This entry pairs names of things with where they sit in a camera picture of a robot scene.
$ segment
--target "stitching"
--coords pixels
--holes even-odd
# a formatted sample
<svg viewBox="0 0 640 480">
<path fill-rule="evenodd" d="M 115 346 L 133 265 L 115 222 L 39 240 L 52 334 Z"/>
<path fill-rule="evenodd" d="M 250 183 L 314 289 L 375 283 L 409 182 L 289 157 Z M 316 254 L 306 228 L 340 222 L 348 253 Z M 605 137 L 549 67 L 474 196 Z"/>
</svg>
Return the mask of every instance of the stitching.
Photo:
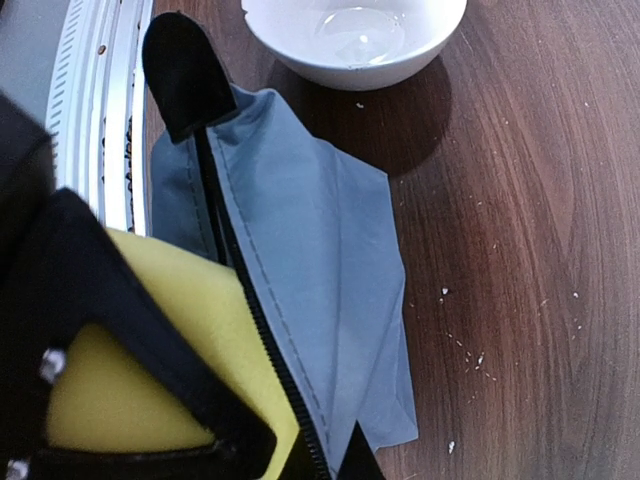
<svg viewBox="0 0 640 480">
<path fill-rule="evenodd" d="M 191 159 L 193 158 L 191 142 L 187 142 L 187 150 L 189 150 L 189 155 L 187 159 L 187 180 L 189 182 L 189 188 L 191 189 L 191 198 L 193 199 L 193 206 L 196 211 L 196 219 L 198 220 L 198 229 L 200 230 L 200 239 L 202 240 L 204 249 L 207 252 L 207 257 L 211 258 L 211 251 L 209 250 L 209 242 L 207 242 L 204 238 L 204 229 L 202 227 L 202 219 L 200 218 L 200 208 L 198 207 L 198 201 L 196 199 L 196 187 L 193 181 L 193 176 L 191 175 Z"/>
<path fill-rule="evenodd" d="M 225 174 L 227 176 L 227 182 L 229 185 L 229 190 L 231 191 L 231 196 L 233 198 L 233 202 L 238 210 L 238 214 L 240 215 L 240 220 L 242 221 L 242 224 L 244 226 L 244 230 L 247 234 L 247 237 L 249 238 L 249 245 L 251 246 L 251 250 L 253 252 L 253 255 L 255 256 L 256 261 L 258 262 L 258 265 L 260 267 L 260 273 L 262 274 L 262 278 L 264 279 L 265 283 L 267 284 L 268 287 L 268 291 L 269 291 L 269 296 L 271 297 L 271 301 L 273 302 L 273 306 L 278 314 L 278 317 L 280 319 L 280 323 L 282 324 L 282 327 L 284 328 L 286 334 L 287 334 L 287 340 L 289 342 L 289 344 L 291 345 L 291 348 L 293 350 L 293 353 L 295 355 L 296 361 L 298 362 L 298 366 L 300 367 L 300 370 L 302 371 L 303 377 L 304 377 L 304 381 L 307 384 L 307 386 L 309 387 L 309 389 L 311 390 L 311 397 L 313 399 L 313 403 L 315 403 L 316 408 L 318 409 L 318 411 L 320 412 L 320 420 L 322 422 L 322 426 L 324 428 L 324 435 L 325 438 L 327 440 L 327 453 L 329 453 L 329 430 L 328 430 L 328 426 L 327 426 L 327 421 L 326 418 L 324 416 L 324 413 L 322 412 L 322 407 L 320 406 L 320 401 L 318 400 L 318 397 L 316 395 L 316 392 L 313 388 L 313 385 L 311 384 L 311 380 L 309 379 L 309 375 L 307 374 L 307 370 L 304 368 L 304 364 L 302 363 L 302 360 L 300 358 L 300 353 L 298 351 L 298 348 L 296 347 L 296 344 L 293 341 L 293 337 L 291 335 L 291 330 L 289 329 L 289 325 L 287 324 L 287 321 L 284 318 L 284 314 L 282 312 L 282 308 L 280 307 L 280 302 L 278 302 L 278 299 L 276 298 L 275 292 L 273 290 L 273 287 L 271 285 L 271 281 L 269 280 L 269 277 L 267 276 L 267 272 L 264 268 L 264 264 L 262 263 L 262 259 L 260 258 L 260 254 L 258 253 L 258 249 L 256 248 L 256 245 L 253 241 L 253 236 L 251 235 L 251 230 L 249 230 L 249 225 L 247 224 L 244 215 L 242 214 L 242 211 L 240 210 L 240 207 L 238 206 L 238 201 L 237 201 L 237 196 L 236 196 L 236 192 L 235 189 L 233 188 L 233 183 L 231 182 L 231 175 L 229 173 L 229 168 L 227 165 L 227 156 L 225 155 L 224 152 L 224 148 L 222 146 L 222 143 L 220 142 L 220 139 L 218 138 L 218 136 L 216 135 L 216 143 L 218 144 L 218 148 L 220 149 L 220 153 L 222 154 L 222 161 L 223 161 L 223 166 L 224 166 L 224 171 Z"/>
</svg>

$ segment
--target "metal rivet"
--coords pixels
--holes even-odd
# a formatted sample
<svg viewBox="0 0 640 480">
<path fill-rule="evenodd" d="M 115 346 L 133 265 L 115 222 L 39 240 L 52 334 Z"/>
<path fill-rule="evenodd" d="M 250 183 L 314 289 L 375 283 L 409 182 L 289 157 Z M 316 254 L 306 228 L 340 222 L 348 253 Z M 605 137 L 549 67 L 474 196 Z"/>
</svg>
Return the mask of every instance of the metal rivet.
<svg viewBox="0 0 640 480">
<path fill-rule="evenodd" d="M 50 348 L 42 356 L 40 364 L 40 377 L 51 385 L 56 383 L 58 377 L 67 366 L 67 355 L 64 350 Z"/>
<path fill-rule="evenodd" d="M 9 460 L 6 480 L 26 480 L 27 478 L 29 478 L 29 462 Z"/>
</svg>

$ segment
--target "white bowl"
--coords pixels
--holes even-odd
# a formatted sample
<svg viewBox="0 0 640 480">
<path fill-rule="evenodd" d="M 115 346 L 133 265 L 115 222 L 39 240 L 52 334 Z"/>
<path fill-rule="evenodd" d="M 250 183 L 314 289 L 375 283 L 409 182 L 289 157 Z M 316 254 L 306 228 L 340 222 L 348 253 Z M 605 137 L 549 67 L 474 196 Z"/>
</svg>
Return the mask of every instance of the white bowl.
<svg viewBox="0 0 640 480">
<path fill-rule="evenodd" d="M 285 65 L 339 90 L 375 90 L 422 70 L 467 0 L 242 0 L 253 34 Z"/>
</svg>

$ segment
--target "water in bowl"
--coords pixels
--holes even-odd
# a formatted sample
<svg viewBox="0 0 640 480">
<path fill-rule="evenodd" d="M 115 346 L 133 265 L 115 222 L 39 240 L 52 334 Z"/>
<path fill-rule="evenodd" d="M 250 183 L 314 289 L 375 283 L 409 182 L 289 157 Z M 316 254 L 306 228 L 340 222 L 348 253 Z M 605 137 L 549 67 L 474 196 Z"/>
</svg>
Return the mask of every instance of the water in bowl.
<svg viewBox="0 0 640 480">
<path fill-rule="evenodd" d="M 313 41 L 322 56 L 333 55 L 340 63 L 357 68 L 377 65 L 398 55 L 405 31 L 401 18 L 393 13 L 354 7 L 325 15 Z"/>
</svg>

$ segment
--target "black fabric tab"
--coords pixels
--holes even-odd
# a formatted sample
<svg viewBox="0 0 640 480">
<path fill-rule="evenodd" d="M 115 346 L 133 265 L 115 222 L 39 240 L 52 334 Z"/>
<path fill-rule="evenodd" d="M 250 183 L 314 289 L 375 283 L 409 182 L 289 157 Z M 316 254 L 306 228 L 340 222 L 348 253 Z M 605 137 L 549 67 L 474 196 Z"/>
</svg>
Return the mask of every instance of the black fabric tab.
<svg viewBox="0 0 640 480">
<path fill-rule="evenodd" d="M 204 31 L 180 13 L 154 18 L 142 47 L 144 73 L 174 143 L 227 118 L 236 101 Z"/>
</svg>

